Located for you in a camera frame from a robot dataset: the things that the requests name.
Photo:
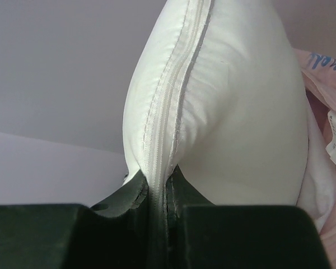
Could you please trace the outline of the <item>purple pink princess pillowcase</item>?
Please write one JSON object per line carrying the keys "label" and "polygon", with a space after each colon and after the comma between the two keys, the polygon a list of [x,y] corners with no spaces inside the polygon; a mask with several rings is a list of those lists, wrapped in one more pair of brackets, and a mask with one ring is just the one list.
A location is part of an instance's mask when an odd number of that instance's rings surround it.
{"label": "purple pink princess pillowcase", "polygon": [[313,219],[336,268],[336,59],[295,50],[308,101],[309,153],[297,206]]}

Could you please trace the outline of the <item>white pillow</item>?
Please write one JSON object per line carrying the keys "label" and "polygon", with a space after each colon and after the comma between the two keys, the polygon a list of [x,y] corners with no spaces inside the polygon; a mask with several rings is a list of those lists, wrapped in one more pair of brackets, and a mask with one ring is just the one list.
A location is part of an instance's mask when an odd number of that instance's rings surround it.
{"label": "white pillow", "polygon": [[176,168],[216,205],[295,205],[308,152],[304,83],[271,1],[167,1],[123,115],[128,179],[149,186],[148,268],[167,266]]}

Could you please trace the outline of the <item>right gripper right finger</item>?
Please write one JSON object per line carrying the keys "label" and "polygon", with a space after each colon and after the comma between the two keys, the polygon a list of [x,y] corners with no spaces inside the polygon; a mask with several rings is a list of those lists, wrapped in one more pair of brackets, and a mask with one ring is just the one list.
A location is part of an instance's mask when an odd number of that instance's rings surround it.
{"label": "right gripper right finger", "polygon": [[176,168],[166,183],[170,268],[331,268],[296,206],[217,206]]}

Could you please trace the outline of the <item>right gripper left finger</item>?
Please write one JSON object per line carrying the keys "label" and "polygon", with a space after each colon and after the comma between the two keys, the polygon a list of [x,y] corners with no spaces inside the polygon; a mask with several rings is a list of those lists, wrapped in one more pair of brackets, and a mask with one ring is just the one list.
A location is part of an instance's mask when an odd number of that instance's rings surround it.
{"label": "right gripper left finger", "polygon": [[147,209],[141,172],[92,207],[0,205],[0,268],[144,268]]}

